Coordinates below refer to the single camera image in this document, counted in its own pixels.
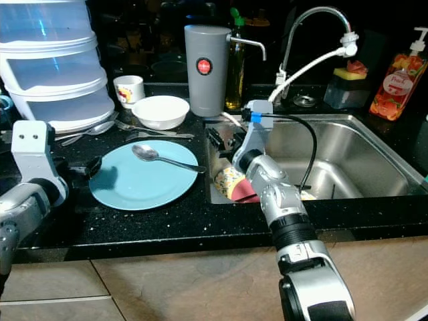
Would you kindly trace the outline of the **pink yellow patterned cup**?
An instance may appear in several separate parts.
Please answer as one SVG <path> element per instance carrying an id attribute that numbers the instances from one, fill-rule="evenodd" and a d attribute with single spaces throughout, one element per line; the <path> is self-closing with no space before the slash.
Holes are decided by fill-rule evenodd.
<path id="1" fill-rule="evenodd" d="M 247 177 L 233 167 L 226 167 L 217 173 L 214 186 L 218 192 L 235 203 L 249 204 L 260 201 Z"/>

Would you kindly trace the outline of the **orange dish soap pump bottle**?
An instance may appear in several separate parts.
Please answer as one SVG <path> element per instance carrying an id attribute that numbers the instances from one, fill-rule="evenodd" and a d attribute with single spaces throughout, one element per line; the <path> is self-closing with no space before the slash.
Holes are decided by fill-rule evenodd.
<path id="1" fill-rule="evenodd" d="M 369 112 L 385 120 L 397 120 L 407 106 L 419 80 L 428 70 L 426 37 L 428 27 L 416 27 L 419 39 L 410 44 L 409 49 L 394 56 L 377 90 Z"/>

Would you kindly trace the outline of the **round chrome sink hole cap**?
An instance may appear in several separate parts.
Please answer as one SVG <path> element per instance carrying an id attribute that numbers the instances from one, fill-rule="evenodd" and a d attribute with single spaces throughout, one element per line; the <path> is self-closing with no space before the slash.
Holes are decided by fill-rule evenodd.
<path id="1" fill-rule="evenodd" d="M 292 103 L 299 108 L 310 109 L 315 107 L 317 104 L 317 99 L 309 95 L 297 95 L 292 98 Z"/>

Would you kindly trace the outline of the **grey cylindrical water dispenser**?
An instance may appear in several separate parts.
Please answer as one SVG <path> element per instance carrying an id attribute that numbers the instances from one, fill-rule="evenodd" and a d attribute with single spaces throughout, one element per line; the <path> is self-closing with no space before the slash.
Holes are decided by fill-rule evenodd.
<path id="1" fill-rule="evenodd" d="M 219 116 L 225 107 L 227 56 L 232 43 L 254 45 L 261 49 L 266 61 L 263 43 L 242 39 L 219 25 L 185 25 L 187 77 L 189 77 L 190 110 L 200 117 Z"/>

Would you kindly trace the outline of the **red scouring pad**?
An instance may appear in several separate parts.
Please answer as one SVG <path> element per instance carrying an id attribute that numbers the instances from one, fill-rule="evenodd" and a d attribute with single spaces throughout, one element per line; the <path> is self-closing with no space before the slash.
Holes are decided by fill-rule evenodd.
<path id="1" fill-rule="evenodd" d="M 366 76 L 368 74 L 368 68 L 358 60 L 348 61 L 346 64 L 346 70 L 348 70 L 349 73 L 361 74 L 362 76 Z"/>

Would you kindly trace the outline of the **oil bottle with green cap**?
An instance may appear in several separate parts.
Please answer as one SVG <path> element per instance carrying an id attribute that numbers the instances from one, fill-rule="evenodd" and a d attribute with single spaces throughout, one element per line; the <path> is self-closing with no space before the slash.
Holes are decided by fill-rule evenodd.
<path id="1" fill-rule="evenodd" d="M 236 8 L 230 9 L 233 18 L 232 37 L 241 37 L 245 20 Z M 241 96 L 243 91 L 243 64 L 245 46 L 243 43 L 232 41 L 230 43 L 229 62 L 227 62 L 227 85 L 224 104 L 227 110 L 239 110 L 241 108 Z"/>

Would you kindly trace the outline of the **dark sponge holder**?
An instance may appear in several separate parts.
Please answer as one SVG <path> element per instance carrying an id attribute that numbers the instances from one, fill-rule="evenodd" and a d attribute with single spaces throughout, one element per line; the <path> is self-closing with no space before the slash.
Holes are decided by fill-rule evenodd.
<path id="1" fill-rule="evenodd" d="M 369 98 L 369 82 L 367 79 L 347 80 L 333 76 L 324 95 L 324 103 L 333 109 L 360 109 Z"/>

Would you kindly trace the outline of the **white stacked plastic container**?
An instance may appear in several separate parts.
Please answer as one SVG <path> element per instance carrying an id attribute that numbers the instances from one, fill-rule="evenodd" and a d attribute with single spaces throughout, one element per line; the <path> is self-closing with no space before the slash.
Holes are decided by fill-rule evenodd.
<path id="1" fill-rule="evenodd" d="M 115 109 L 86 0 L 0 0 L 0 74 L 19 115 L 58 132 Z"/>

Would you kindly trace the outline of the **large steel spoon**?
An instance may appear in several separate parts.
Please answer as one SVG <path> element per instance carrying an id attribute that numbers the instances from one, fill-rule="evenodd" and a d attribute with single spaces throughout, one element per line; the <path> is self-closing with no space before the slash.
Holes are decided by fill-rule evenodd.
<path id="1" fill-rule="evenodd" d="M 106 122 L 92 126 L 88 130 L 85 130 L 83 132 L 77 132 L 76 134 L 68 135 L 68 137 L 63 137 L 60 144 L 61 146 L 70 146 L 85 135 L 97 136 L 99 134 L 103 134 L 104 132 L 110 130 L 114 126 L 114 124 L 115 120 L 107 120 Z"/>

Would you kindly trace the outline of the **yellow sponge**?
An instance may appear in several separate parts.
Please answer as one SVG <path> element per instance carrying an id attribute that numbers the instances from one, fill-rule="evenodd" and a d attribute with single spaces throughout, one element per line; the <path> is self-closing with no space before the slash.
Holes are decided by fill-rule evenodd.
<path id="1" fill-rule="evenodd" d="M 355 80 L 364 80 L 368 74 L 367 68 L 336 68 L 334 75 L 348 80 L 348 82 L 355 82 Z"/>

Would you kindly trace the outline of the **teal blue plate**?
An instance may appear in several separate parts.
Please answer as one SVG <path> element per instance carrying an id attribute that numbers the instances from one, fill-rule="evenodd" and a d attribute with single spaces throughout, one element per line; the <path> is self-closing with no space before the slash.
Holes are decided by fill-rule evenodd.
<path id="1" fill-rule="evenodd" d="M 134 156 L 136 142 L 105 154 L 99 171 L 103 177 L 89 181 L 97 201 L 117 210 L 140 211 L 168 204 L 193 186 L 198 173 L 163 161 L 143 161 Z"/>

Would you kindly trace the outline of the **stainless steel sink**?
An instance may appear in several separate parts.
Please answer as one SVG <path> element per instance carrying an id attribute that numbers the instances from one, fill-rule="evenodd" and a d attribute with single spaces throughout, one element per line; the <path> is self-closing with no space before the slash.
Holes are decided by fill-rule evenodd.
<path id="1" fill-rule="evenodd" d="M 303 115 L 302 119 L 314 129 L 314 138 L 299 122 L 276 118 L 265 153 L 275 159 L 295 185 L 302 183 L 311 154 L 316 154 L 302 191 L 303 201 L 428 195 L 423 175 L 355 117 Z M 231 126 L 235 132 L 238 129 L 229 120 L 214 120 L 206 123 L 206 132 L 216 131 L 212 126 Z M 217 173 L 233 167 L 232 160 L 218 158 L 209 140 L 206 149 L 211 201 L 233 204 L 214 186 Z"/>

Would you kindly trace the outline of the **white bowl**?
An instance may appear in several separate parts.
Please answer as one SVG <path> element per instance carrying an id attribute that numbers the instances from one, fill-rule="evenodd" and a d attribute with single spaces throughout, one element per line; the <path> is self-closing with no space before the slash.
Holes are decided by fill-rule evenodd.
<path id="1" fill-rule="evenodd" d="M 130 107 L 142 125 L 155 130 L 171 130 L 183 123 L 190 104 L 175 96 L 150 96 L 142 98 Z"/>

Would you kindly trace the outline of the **small steel spoon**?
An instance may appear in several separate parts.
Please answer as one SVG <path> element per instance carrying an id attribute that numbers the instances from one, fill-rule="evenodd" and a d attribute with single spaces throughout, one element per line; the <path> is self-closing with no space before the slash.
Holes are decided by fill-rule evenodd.
<path id="1" fill-rule="evenodd" d="M 155 149 L 153 149 L 153 147 L 147 146 L 147 144 L 135 144 L 132 147 L 132 153 L 134 153 L 138 159 L 143 161 L 163 161 L 197 173 L 205 173 L 205 171 L 207 171 L 205 167 L 199 165 L 190 165 L 189 163 L 181 163 L 170 158 L 163 158 Z"/>

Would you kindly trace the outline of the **chrome kitchen faucet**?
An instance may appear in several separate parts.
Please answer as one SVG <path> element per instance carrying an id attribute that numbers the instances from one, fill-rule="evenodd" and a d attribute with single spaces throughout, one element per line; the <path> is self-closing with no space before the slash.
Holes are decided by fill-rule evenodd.
<path id="1" fill-rule="evenodd" d="M 315 13 L 329 13 L 337 19 L 343 25 L 345 33 L 343 33 L 340 38 L 340 47 L 334 49 L 334 51 L 324 53 L 323 56 L 318 56 L 315 60 L 308 62 L 306 66 L 300 68 L 296 73 L 288 74 L 286 68 L 288 66 L 288 59 L 290 58 L 290 51 L 292 48 L 292 43 L 294 39 L 294 34 L 296 33 L 297 28 L 303 24 L 306 18 L 314 15 Z M 346 18 L 343 12 L 340 12 L 339 9 L 329 7 L 329 6 L 320 6 L 306 10 L 301 15 L 296 18 L 296 21 L 292 24 L 291 30 L 288 32 L 288 40 L 286 43 L 286 52 L 284 53 L 284 58 L 278 68 L 278 73 L 276 74 L 276 87 L 273 90 L 272 94 L 267 98 L 268 101 L 275 103 L 276 99 L 280 98 L 281 95 L 284 95 L 288 86 L 297 80 L 300 76 L 303 76 L 308 70 L 311 70 L 314 66 L 321 64 L 321 62 L 333 58 L 334 56 L 340 56 L 341 58 L 351 58 L 355 56 L 358 51 L 357 40 L 360 37 L 355 33 L 354 28 L 352 28 L 350 21 Z"/>

